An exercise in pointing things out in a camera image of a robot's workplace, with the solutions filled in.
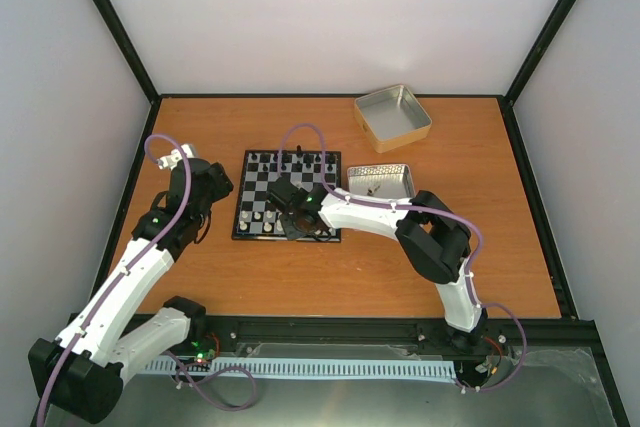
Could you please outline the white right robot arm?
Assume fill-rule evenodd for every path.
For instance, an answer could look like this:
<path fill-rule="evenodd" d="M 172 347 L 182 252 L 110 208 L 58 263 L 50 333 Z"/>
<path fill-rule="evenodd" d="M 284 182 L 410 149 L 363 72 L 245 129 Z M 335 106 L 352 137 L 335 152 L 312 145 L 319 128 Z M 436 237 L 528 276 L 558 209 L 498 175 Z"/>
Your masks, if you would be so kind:
<path fill-rule="evenodd" d="M 469 353 L 478 344 L 487 313 L 471 265 L 483 237 L 435 194 L 420 191 L 412 198 L 384 199 L 325 185 L 307 191 L 280 177 L 269 184 L 267 199 L 280 212 L 289 240 L 347 229 L 398 242 L 414 271 L 436 286 L 452 348 Z"/>

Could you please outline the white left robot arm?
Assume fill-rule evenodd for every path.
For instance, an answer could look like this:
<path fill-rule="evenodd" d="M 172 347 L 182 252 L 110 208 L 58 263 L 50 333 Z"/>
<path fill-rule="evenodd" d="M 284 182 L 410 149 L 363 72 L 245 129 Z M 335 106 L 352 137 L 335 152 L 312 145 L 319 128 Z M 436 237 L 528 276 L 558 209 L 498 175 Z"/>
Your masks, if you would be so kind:
<path fill-rule="evenodd" d="M 168 190 L 139 219 L 99 291 L 55 340 L 36 340 L 27 355 L 41 400 L 90 424 L 113 411 L 126 384 L 156 357 L 180 344 L 197 349 L 208 337 L 205 307 L 180 296 L 125 330 L 185 248 L 206 236 L 213 204 L 233 190 L 220 163 L 191 158 L 169 168 Z"/>

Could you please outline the black and silver chessboard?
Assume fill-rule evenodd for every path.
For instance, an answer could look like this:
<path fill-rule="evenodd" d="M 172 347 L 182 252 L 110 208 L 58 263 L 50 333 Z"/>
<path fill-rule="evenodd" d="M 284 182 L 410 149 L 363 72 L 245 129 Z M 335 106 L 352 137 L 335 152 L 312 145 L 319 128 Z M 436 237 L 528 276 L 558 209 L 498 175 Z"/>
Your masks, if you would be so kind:
<path fill-rule="evenodd" d="M 279 176 L 290 180 L 296 187 L 307 191 L 319 186 L 325 180 L 333 189 L 341 185 L 341 153 L 329 151 L 303 150 L 303 159 L 298 161 L 296 150 L 247 150 L 244 155 L 242 176 L 239 184 L 238 200 L 231 238 L 234 240 L 284 240 L 286 237 L 279 220 L 280 212 L 267 197 L 267 189 Z M 239 230 L 242 211 L 250 213 L 247 232 Z M 254 212 L 260 212 L 262 218 L 255 220 Z M 265 218 L 267 211 L 274 212 L 274 219 Z M 265 233 L 264 224 L 272 224 L 271 233 Z"/>

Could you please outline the silver embossed tin tray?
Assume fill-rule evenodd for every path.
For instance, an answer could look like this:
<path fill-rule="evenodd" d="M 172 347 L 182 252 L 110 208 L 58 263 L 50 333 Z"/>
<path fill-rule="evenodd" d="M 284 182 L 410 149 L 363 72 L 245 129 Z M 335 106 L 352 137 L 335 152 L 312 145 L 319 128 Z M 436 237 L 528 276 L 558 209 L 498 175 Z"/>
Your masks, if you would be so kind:
<path fill-rule="evenodd" d="M 412 198 L 416 194 L 407 164 L 352 166 L 347 169 L 348 190 L 356 195 L 376 198 Z"/>

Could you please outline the gold square tin box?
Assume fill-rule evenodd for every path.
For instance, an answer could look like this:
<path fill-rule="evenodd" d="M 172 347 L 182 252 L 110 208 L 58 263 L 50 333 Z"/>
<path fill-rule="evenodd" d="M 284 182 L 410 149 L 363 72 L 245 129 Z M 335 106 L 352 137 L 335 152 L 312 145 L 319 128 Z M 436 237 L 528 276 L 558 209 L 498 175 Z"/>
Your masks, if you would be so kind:
<path fill-rule="evenodd" d="M 377 153 L 427 137 L 432 119 L 406 85 L 395 85 L 358 97 L 354 118 Z"/>

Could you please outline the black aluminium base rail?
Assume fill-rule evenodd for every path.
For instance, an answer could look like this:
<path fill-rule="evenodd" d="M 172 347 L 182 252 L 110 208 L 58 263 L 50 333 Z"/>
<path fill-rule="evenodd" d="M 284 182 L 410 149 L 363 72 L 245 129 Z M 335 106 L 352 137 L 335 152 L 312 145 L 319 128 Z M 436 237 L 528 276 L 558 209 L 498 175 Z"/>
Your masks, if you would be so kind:
<path fill-rule="evenodd" d="M 587 345 L 600 340 L 595 323 L 568 318 L 492 318 L 474 333 L 456 333 L 442 318 L 347 318 L 202 316 L 190 328 L 190 339 L 215 335 L 226 350 L 241 342 L 381 343 L 449 347 L 457 342 L 476 345 L 483 337 L 519 345 L 525 336 L 531 345 Z"/>

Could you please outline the black frame post left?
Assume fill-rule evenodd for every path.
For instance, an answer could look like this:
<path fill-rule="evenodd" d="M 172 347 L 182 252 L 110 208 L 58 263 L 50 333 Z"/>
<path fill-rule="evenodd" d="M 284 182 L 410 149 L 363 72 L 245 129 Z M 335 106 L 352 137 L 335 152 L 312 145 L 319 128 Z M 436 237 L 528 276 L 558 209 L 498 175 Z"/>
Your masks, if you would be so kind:
<path fill-rule="evenodd" d="M 111 0 L 92 0 L 113 40 L 119 48 L 131 73 L 150 103 L 156 102 L 160 95 L 155 88 L 129 34 L 122 23 Z"/>

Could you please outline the black frame post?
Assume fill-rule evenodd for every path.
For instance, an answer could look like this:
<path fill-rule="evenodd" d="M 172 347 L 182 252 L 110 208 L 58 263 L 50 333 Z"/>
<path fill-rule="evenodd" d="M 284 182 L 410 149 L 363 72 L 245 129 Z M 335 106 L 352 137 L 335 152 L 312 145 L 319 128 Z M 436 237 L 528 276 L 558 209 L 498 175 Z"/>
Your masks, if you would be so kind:
<path fill-rule="evenodd" d="M 512 108 L 525 90 L 526 85 L 533 76 L 536 68 L 539 66 L 546 51 L 551 46 L 565 20 L 568 18 L 576 2 L 577 0 L 557 0 L 555 2 L 549 16 L 543 24 L 538 36 L 529 49 L 522 65 L 504 95 L 508 107 Z"/>
<path fill-rule="evenodd" d="M 92 0 L 113 40 L 119 48 L 131 73 L 150 103 L 156 102 L 160 95 L 155 88 L 129 34 L 122 23 L 111 0 Z"/>

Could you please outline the black frame post right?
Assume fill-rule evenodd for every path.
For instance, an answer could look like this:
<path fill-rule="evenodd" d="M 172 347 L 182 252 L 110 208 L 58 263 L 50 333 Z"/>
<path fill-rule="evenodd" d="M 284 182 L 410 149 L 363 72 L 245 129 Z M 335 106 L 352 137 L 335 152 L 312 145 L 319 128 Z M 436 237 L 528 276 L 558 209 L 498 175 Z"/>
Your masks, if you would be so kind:
<path fill-rule="evenodd" d="M 536 68 L 539 66 L 546 51 L 551 46 L 565 20 L 568 18 L 576 2 L 577 0 L 557 0 L 555 2 L 549 16 L 543 24 L 538 36 L 529 49 L 522 65 L 504 95 L 508 107 L 512 108 L 525 90 L 526 85 L 533 76 Z"/>

